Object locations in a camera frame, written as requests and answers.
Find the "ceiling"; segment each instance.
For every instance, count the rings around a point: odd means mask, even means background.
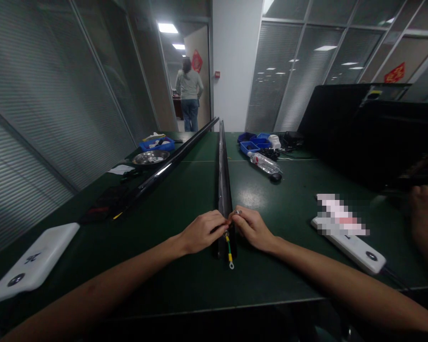
[[[187,37],[188,35],[202,28],[206,24],[194,22],[173,22],[173,24],[178,31],[177,34],[160,32],[163,53],[165,56],[165,62],[167,64],[179,63],[182,65],[182,55],[185,55],[185,50],[176,50],[173,44],[184,44],[184,37]]]

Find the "black tube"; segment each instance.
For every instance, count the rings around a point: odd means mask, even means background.
[[[148,179],[142,182],[137,188],[130,191],[125,196],[124,200],[118,206],[115,211],[113,220],[117,219],[120,215],[126,212],[131,206],[133,206],[145,193],[151,188],[157,185],[163,180],[172,170],[179,164],[179,162],[191,151],[191,149],[203,138],[203,136],[214,126],[219,118],[214,118],[208,122],[201,130],[199,130],[192,138],[187,140],[175,153],[173,153],[166,163],[152,174]]]
[[[227,148],[225,144],[224,121],[220,122],[219,127],[219,184],[218,184],[218,210],[227,218],[233,211],[232,193],[230,190],[230,174],[228,172]],[[236,247],[236,229],[234,223],[228,228],[228,236],[230,238],[230,248],[232,249],[232,257],[236,259],[238,249]],[[217,258],[222,256],[227,257],[226,241],[224,237],[217,240]]]

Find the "stainless steel bowl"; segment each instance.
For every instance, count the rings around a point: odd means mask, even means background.
[[[163,162],[170,156],[170,152],[162,150],[153,150],[143,152],[133,158],[132,163],[137,165],[155,165]]]

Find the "red decoration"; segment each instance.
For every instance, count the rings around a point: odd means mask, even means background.
[[[194,55],[192,57],[192,69],[197,73],[200,73],[201,66],[203,65],[203,60],[201,59],[200,54],[197,50],[194,51]]]
[[[404,62],[384,76],[385,83],[396,83],[404,77]]]

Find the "doorway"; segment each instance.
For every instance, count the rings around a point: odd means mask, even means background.
[[[181,110],[181,98],[176,93],[176,79],[182,70],[184,57],[190,58],[192,69],[197,71],[203,83],[204,91],[199,99],[198,129],[211,120],[210,72],[209,72],[209,34],[204,22],[158,21],[159,36],[162,44],[168,90],[171,92],[174,115],[178,130],[184,132],[184,116]]]

